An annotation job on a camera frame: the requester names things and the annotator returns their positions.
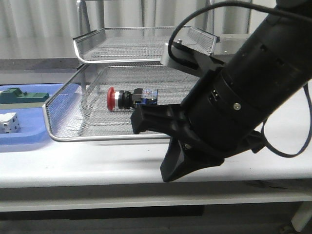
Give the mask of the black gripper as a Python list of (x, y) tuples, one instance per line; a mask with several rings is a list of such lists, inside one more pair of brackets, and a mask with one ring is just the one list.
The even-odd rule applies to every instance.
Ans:
[(140, 105), (131, 115), (133, 132), (155, 131), (170, 142), (160, 166), (163, 182), (200, 169), (220, 166), (225, 158), (264, 147), (252, 115), (234, 110), (239, 97), (220, 74), (208, 72), (181, 104)]

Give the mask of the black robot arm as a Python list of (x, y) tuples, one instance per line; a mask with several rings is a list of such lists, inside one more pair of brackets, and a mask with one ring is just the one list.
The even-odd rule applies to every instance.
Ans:
[[(229, 62), (175, 41), (180, 29), (203, 12), (238, 6), (267, 17)], [(132, 116), (135, 134), (165, 133), (170, 144), (160, 171), (165, 182), (221, 165), (247, 150), (272, 146), (256, 131), (312, 77), (312, 3), (279, 0), (268, 8), (229, 0), (204, 7), (182, 21), (165, 47), (161, 63), (199, 77), (180, 104), (140, 105)]]

